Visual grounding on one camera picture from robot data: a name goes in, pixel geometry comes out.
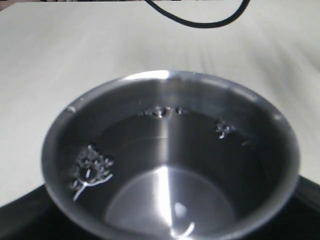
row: stainless steel pot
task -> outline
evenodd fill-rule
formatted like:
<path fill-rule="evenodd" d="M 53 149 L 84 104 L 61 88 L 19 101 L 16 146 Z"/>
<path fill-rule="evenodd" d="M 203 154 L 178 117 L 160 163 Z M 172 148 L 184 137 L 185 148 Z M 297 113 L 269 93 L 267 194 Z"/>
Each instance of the stainless steel pot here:
<path fill-rule="evenodd" d="M 113 240 L 233 240 L 296 186 L 299 147 L 251 90 L 205 74 L 150 71 L 67 106 L 43 144 L 46 188 L 87 231 Z"/>

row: black cord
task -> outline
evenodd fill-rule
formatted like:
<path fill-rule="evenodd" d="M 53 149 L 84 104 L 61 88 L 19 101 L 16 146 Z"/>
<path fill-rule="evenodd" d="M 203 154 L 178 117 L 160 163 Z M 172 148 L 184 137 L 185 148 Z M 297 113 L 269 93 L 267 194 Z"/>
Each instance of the black cord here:
<path fill-rule="evenodd" d="M 221 21 L 216 21 L 216 22 L 194 22 L 194 21 L 188 21 L 183 18 L 180 18 L 176 15 L 173 15 L 172 13 L 162 9 L 159 7 L 157 4 L 155 4 L 152 0 L 145 0 L 151 7 L 153 7 L 158 13 L 162 14 L 163 16 L 188 27 L 191 28 L 197 28 L 197 29 L 213 29 L 213 28 L 219 28 L 223 27 L 225 25 L 228 25 L 232 23 L 233 21 L 237 20 L 241 14 L 246 10 L 250 0 L 242 0 L 241 5 L 239 8 L 229 16 L 228 18 L 221 20 Z"/>

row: stove top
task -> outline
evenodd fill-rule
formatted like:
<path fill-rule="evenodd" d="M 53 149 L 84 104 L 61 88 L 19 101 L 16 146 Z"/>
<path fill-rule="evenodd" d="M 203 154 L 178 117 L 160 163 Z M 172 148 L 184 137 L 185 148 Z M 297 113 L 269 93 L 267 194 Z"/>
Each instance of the stove top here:
<path fill-rule="evenodd" d="M 0 216 L 0 239 L 99 239 L 64 216 L 44 186 L 1 207 Z M 320 240 L 320 186 L 303 177 L 284 209 L 244 240 L 289 239 Z"/>

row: pot rim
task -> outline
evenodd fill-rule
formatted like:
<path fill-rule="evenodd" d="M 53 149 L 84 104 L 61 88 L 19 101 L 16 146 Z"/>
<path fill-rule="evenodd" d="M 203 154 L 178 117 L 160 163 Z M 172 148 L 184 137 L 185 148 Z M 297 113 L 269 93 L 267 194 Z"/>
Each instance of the pot rim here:
<path fill-rule="evenodd" d="M 41 152 L 41 169 L 42 176 L 45 181 L 45 187 L 60 210 L 67 215 L 73 222 L 78 224 L 83 229 L 102 239 L 120 239 L 120 240 L 149 240 L 158 239 L 154 236 L 138 234 L 128 230 L 123 230 L 111 225 L 103 224 L 98 219 L 91 216 L 78 204 L 72 201 L 70 196 L 67 195 L 65 189 L 59 184 L 58 175 L 52 171 L 55 169 L 55 159 L 53 152 L 57 144 L 57 137 L 59 129 L 64 126 L 81 108 L 96 99 L 98 96 L 108 94 L 108 92 L 123 87 L 130 83 L 144 82 L 150 80 L 157 81 L 174 81 L 173 79 L 180 77 L 184 81 L 198 81 L 200 83 L 211 83 L 219 85 L 223 88 L 240 91 L 245 95 L 249 101 L 254 101 L 256 105 L 267 110 L 268 114 L 277 116 L 279 125 L 282 132 L 286 133 L 289 142 L 290 162 L 287 165 L 286 173 L 279 181 L 278 186 L 275 188 L 272 195 L 253 213 L 240 220 L 236 224 L 224 228 L 223 230 L 213 233 L 211 235 L 200 235 L 187 238 L 188 240 L 233 240 L 241 238 L 257 228 L 261 227 L 264 223 L 270 220 L 288 201 L 293 194 L 299 178 L 300 167 L 300 153 L 299 144 L 289 122 L 271 103 L 264 99 L 254 91 L 239 85 L 235 82 L 211 76 L 202 73 L 187 72 L 187 71 L 168 71 L 168 70 L 155 70 L 141 72 L 125 77 L 117 78 L 115 80 L 103 83 L 88 92 L 79 96 L 71 104 L 69 104 L 54 120 L 49 128 L 47 135 L 44 139 Z"/>

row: white surface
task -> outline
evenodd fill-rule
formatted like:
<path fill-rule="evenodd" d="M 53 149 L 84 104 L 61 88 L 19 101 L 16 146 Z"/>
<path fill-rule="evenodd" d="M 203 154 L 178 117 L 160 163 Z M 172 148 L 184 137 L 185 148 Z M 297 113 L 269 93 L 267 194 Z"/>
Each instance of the white surface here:
<path fill-rule="evenodd" d="M 240 1 L 159 2 L 216 21 Z M 320 2 L 253 0 L 234 23 L 193 29 L 145 2 L 16 3 L 0 12 L 0 206 L 43 183 L 40 151 L 57 114 L 113 78 L 184 70 L 243 84 L 276 105 L 320 184 Z"/>

